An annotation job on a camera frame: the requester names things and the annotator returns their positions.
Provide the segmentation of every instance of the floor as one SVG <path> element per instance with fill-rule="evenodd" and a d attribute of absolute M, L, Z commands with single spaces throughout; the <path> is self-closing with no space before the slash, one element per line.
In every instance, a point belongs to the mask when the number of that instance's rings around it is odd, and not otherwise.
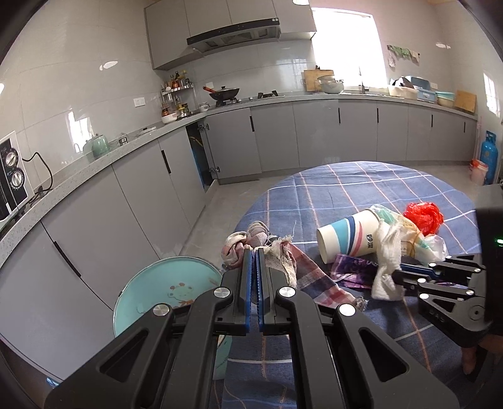
<path fill-rule="evenodd" d="M 414 168 L 447 182 L 472 201 L 477 196 L 478 186 L 470 181 L 468 166 L 421 165 Z M 220 267 L 220 251 L 227 236 L 233 233 L 234 227 L 255 200 L 283 178 L 285 176 L 219 186 L 196 222 L 182 254 L 203 258 Z"/>

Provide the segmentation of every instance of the tablecloth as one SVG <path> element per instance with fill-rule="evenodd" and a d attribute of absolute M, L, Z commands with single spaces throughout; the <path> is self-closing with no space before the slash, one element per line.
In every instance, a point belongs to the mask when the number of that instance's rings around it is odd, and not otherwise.
<path fill-rule="evenodd" d="M 432 201 L 440 208 L 444 224 L 438 234 L 450 254 L 480 251 L 473 203 L 465 194 L 424 172 L 379 162 L 329 164 L 287 177 L 253 204 L 236 231 L 261 220 L 272 234 L 292 235 L 296 246 L 329 271 L 319 256 L 317 227 L 375 203 L 402 213 L 408 203 L 418 201 Z M 368 299 L 365 314 L 449 386 L 462 405 L 467 403 L 475 391 L 462 373 L 460 349 L 418 314 L 417 298 L 377 301 L 369 292 L 348 291 Z M 287 337 L 262 337 L 256 323 L 246 337 L 234 337 L 225 380 L 213 384 L 212 406 L 290 408 L 295 402 Z"/>

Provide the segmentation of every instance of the wooden cutting board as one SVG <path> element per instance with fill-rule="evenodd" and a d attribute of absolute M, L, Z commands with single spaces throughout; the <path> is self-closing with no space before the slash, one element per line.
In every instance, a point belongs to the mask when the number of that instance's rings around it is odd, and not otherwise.
<path fill-rule="evenodd" d="M 324 75 L 333 75 L 333 70 L 304 70 L 306 91 L 321 91 L 317 80 Z"/>
<path fill-rule="evenodd" d="M 454 106 L 468 112 L 475 112 L 477 96 L 466 91 L 457 91 Z"/>

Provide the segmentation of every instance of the blue plaid tablecloth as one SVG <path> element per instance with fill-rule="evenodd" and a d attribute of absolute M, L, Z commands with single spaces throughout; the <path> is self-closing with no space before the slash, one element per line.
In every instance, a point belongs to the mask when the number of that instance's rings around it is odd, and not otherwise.
<path fill-rule="evenodd" d="M 445 182 L 413 169 L 379 162 L 345 162 L 319 166 L 290 176 L 264 193 L 246 212 L 236 231 L 254 220 L 272 234 L 293 236 L 293 243 L 329 271 L 320 258 L 316 228 L 379 203 L 402 213 L 410 202 L 432 201 L 444 215 L 439 235 L 450 254 L 480 251 L 473 203 Z M 365 314 L 415 359 L 449 386 L 462 405 L 475 393 L 461 369 L 461 352 L 417 312 L 417 299 L 369 300 Z M 212 404 L 221 409 L 296 407 L 289 341 L 262 337 L 252 317 L 251 333 L 234 337 L 225 380 L 213 384 Z"/>

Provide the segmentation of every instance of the light switch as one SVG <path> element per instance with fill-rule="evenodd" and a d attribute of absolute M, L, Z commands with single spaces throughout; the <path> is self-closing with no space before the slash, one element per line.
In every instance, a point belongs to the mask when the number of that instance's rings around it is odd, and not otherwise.
<path fill-rule="evenodd" d="M 134 98 L 133 101 L 134 101 L 134 106 L 143 106 L 143 105 L 145 105 L 145 98 L 144 97 Z"/>

